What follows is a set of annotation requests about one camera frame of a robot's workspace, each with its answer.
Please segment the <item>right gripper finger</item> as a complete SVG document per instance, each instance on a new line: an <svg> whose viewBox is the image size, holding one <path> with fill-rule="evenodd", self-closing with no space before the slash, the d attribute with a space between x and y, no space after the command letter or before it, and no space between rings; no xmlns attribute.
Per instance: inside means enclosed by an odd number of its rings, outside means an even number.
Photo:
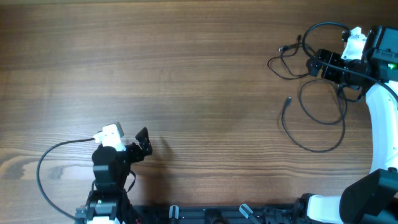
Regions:
<svg viewBox="0 0 398 224"><path fill-rule="evenodd" d="M318 49L315 53L315 60L317 62L330 62L333 53L326 49Z"/></svg>
<svg viewBox="0 0 398 224"><path fill-rule="evenodd" d="M307 60L306 66L308 69L308 74L310 76L317 77L323 67L323 64L320 63L318 60L310 58Z"/></svg>

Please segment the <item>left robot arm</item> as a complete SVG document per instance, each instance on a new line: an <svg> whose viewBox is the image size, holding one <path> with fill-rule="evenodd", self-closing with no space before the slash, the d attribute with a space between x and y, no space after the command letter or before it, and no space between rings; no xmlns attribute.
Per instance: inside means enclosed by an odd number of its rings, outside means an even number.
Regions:
<svg viewBox="0 0 398 224"><path fill-rule="evenodd" d="M95 179L84 207L76 209L76 223L141 223L142 218L133 208L126 189L129 175L135 175L131 164L143 161L152 154L152 145L146 127L135 136L137 142L125 145L119 123L107 125L93 138L99 144L92 154Z"/></svg>

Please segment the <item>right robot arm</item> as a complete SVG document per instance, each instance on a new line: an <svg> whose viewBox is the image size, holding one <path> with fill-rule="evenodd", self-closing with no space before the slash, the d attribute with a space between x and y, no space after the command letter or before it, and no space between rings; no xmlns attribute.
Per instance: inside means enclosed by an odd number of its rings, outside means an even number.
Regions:
<svg viewBox="0 0 398 224"><path fill-rule="evenodd" d="M371 115L373 159L369 174L340 196L311 195L306 216L320 223L397 223L397 29L343 28L341 55L319 50L307 68L333 83L359 88Z"/></svg>

